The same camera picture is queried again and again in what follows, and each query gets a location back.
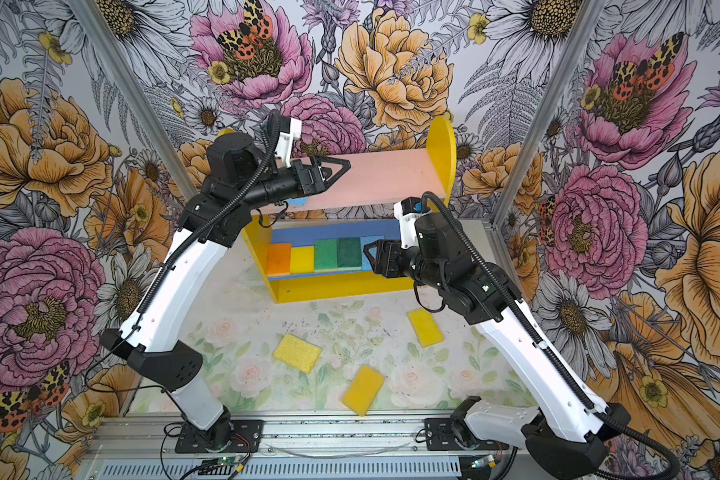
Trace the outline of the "dark green sponge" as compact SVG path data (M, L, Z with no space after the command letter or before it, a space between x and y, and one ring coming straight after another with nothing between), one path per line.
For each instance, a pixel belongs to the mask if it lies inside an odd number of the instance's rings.
M359 237L338 239L338 270L359 271L362 269L362 248Z

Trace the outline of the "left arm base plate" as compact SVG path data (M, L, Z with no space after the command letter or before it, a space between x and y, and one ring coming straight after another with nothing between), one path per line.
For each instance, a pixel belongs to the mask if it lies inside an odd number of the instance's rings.
M263 434L262 420L221 419L209 430L185 421L175 445L178 454L255 453Z

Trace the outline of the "bright yellow sponge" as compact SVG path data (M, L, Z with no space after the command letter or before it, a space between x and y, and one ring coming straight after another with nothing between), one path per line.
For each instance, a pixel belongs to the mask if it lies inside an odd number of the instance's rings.
M290 251L291 275L309 274L314 272L315 247L312 245L293 247Z

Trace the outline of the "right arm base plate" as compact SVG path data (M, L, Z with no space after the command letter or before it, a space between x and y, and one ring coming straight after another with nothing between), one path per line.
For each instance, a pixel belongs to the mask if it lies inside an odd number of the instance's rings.
M451 418L431 417L424 420L424 440L429 451L498 451L511 449L507 444L479 440L463 422Z

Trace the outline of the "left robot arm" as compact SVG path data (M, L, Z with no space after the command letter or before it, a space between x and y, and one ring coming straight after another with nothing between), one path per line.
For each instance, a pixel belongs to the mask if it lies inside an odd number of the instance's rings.
M210 173L187 202L168 256L144 298L123 324L101 334L102 345L168 393L184 419L191 448L221 451L232 440L230 414L201 376L203 356L180 341L185 316L211 270L264 206L318 195L351 168L349 161L313 155L307 162L267 151L235 132L206 149Z

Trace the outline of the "light green sponge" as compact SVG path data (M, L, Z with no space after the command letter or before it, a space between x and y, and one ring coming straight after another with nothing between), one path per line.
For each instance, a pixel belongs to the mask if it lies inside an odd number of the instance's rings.
M317 240L314 245L314 272L330 273L338 270L338 240Z

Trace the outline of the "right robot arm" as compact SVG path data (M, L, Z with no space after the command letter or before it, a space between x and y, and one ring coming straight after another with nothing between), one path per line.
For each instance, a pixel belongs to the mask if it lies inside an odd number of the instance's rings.
M557 479L596 473L617 436L609 421L626 410L608 404L560 357L533 319L522 293L497 265L482 258L456 220L438 212L396 213L400 234L364 253L374 273L407 277L434 288L443 307L460 315L498 349L533 396L533 407L504 407L470 396L451 415L455 442L525 449Z

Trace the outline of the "blue porous sponge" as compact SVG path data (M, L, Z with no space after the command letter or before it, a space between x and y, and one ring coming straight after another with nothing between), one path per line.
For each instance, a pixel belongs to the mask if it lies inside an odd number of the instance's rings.
M288 203L292 206L303 206L306 204L307 201L307 197L288 199Z

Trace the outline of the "orange sponge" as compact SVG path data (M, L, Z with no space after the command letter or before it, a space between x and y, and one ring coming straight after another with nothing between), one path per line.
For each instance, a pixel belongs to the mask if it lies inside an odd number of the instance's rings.
M290 243L272 243L267 249L265 273L267 277L284 277L290 275L291 264Z

